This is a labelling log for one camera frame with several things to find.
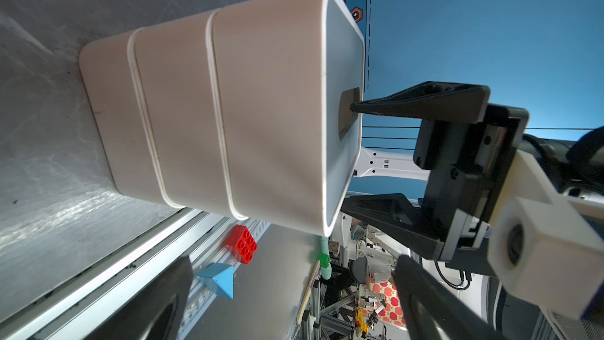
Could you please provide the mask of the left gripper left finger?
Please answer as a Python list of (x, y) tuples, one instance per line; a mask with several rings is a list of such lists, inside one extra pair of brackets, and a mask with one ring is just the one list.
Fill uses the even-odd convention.
[(192, 282), (190, 258), (180, 257), (87, 338), (177, 338)]

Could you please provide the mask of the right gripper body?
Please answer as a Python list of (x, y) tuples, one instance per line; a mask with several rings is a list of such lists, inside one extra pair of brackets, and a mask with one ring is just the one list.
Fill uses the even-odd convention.
[(528, 120), (525, 109), (489, 104), (476, 124), (422, 121), (414, 160), (429, 171), (421, 213), (435, 241), (414, 253), (451, 261), (481, 247)]

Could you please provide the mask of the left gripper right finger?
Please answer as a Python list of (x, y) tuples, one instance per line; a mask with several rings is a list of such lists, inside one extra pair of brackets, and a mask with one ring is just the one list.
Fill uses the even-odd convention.
[(393, 275), (411, 339), (503, 339), (480, 317), (407, 255)]

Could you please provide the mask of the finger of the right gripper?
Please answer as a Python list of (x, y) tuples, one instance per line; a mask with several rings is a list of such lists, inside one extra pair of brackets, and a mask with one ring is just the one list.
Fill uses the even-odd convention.
[(414, 206), (403, 194), (353, 195), (346, 198), (341, 211), (389, 235), (397, 242), (432, 261), (446, 259), (445, 226), (440, 211), (446, 197), (429, 193)]
[(375, 116), (478, 123), (484, 119), (490, 94), (484, 85), (427, 81), (380, 99), (354, 102), (350, 109)]

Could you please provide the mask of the grey lid tissue box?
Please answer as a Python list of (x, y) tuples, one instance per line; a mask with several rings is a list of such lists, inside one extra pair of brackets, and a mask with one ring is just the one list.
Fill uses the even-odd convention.
[(365, 43), (343, 0), (220, 9), (212, 40), (232, 205), (329, 236), (360, 154)]
[(165, 193), (236, 220), (212, 25), (216, 10), (143, 28), (135, 56)]

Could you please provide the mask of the bamboo lid tissue box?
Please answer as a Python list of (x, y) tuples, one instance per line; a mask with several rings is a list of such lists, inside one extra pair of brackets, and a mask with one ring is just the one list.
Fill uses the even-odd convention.
[(80, 72), (116, 189), (182, 209), (168, 197), (135, 56), (141, 29), (88, 43)]

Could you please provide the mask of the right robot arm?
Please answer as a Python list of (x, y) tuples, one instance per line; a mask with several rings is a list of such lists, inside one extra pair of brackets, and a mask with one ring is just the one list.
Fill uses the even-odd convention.
[(486, 86), (425, 82), (381, 99), (346, 91), (347, 130), (363, 114), (420, 120), (397, 176), (426, 177), (423, 198), (357, 195), (341, 209), (410, 250), (394, 281), (413, 339), (501, 339), (421, 259), (491, 274), (545, 312), (603, 323), (603, 130), (580, 140), (526, 133), (527, 110), (489, 102)]

